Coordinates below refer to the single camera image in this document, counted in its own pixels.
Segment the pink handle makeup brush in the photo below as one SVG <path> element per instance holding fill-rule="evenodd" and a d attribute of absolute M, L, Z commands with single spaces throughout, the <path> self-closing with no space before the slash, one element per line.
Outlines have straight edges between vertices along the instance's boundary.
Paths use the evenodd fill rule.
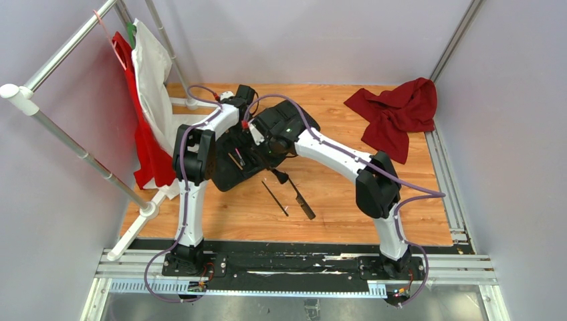
<path fill-rule="evenodd" d="M 236 154 L 237 154 L 237 156 L 238 156 L 240 166 L 241 166 L 241 167 L 244 167 L 244 166 L 245 166 L 245 161 L 244 161 L 243 157 L 241 156 L 241 153 L 239 152 L 239 150 L 238 150 L 237 148 L 235 148 L 235 152 L 236 152 Z"/>

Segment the large black powder brush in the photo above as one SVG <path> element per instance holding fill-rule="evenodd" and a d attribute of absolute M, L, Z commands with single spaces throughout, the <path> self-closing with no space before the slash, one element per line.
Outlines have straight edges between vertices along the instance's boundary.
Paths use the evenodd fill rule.
<path fill-rule="evenodd" d="M 285 184 L 289 181 L 290 176 L 284 172 L 278 169 L 278 166 L 280 166 L 282 164 L 282 162 L 280 163 L 265 163 L 265 169 L 269 172 L 271 172 L 277 179 L 277 181 L 279 182 L 279 184 Z"/>

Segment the black makeup brush roll case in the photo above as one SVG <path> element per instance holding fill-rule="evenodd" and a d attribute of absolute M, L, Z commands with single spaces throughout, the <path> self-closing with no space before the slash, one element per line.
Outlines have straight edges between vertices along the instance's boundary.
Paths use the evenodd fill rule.
<path fill-rule="evenodd" d="M 303 111 L 303 114 L 304 117 L 302 119 L 307 127 L 314 128 L 317 131 L 321 129 L 316 120 L 306 111 Z M 266 156 L 260 153 L 258 147 L 259 146 L 254 144 L 250 132 L 245 131 L 242 126 L 238 124 L 232 126 L 217 139 L 217 164 L 212 180 L 220 191 L 226 192 L 243 181 L 250 179 L 260 171 L 265 170 L 265 163 L 284 162 L 293 155 L 288 154 L 287 157 L 282 160 L 268 160 Z M 239 170 L 228 155 L 230 152 L 236 160 L 239 161 L 235 148 L 239 150 L 245 161 L 245 166 L 242 171 Z"/>

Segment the black comb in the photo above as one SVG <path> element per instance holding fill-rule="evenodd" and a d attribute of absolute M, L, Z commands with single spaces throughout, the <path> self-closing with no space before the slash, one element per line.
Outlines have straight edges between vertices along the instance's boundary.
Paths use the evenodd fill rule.
<path fill-rule="evenodd" d="M 296 185 L 294 184 L 294 182 L 292 181 L 291 178 L 288 179 L 288 181 L 290 182 L 290 185 L 292 186 L 292 188 L 294 189 L 294 191 L 296 192 L 296 201 L 298 202 L 299 206 L 302 208 L 302 210 L 304 211 L 304 213 L 306 214 L 307 218 L 309 220 L 313 220 L 316 218 L 316 214 L 313 212 L 313 210 L 311 209 L 311 207 L 308 205 L 308 203 L 306 202 L 306 200 L 303 198 L 302 194 L 300 193 L 300 191 L 298 190 L 298 188 L 296 187 Z"/>

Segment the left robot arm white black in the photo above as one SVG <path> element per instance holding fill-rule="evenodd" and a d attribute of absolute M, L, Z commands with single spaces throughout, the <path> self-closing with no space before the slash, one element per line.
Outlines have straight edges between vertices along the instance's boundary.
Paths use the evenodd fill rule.
<path fill-rule="evenodd" d="M 254 89 L 240 85 L 236 94 L 222 94 L 210 115 L 177 130 L 173 169 L 179 181 L 179 223 L 165 260 L 175 271 L 197 276 L 205 270 L 203 203 L 208 180 L 215 172 L 217 135 L 240 123 L 256 96 Z"/>

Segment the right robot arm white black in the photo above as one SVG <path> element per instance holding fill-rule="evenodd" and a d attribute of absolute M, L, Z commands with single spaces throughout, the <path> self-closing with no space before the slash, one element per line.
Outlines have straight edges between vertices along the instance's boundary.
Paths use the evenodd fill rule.
<path fill-rule="evenodd" d="M 255 144 L 265 154 L 309 158 L 351 181 L 357 207 L 374 221 L 383 272 L 393 279 L 407 273 L 411 251 L 394 214 L 401 199 L 401 184 L 386 153 L 371 155 L 324 136 L 319 124 L 288 100 L 260 112 L 248 126 Z"/>

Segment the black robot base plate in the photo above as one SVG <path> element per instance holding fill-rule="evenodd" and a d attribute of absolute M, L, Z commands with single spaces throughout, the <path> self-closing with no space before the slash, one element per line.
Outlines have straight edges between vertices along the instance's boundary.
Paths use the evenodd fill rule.
<path fill-rule="evenodd" d="M 369 281 L 410 286 L 427 278 L 426 261 L 414 256 L 402 272 L 384 270 L 379 245 L 330 243 L 268 243 L 249 241 L 206 241 L 206 267 L 195 276 L 175 271 L 165 262 L 173 241 L 136 240 L 130 250 L 163 250 L 157 274 L 167 278 L 203 277 L 203 288 L 240 294 L 354 294 L 369 289 Z"/>

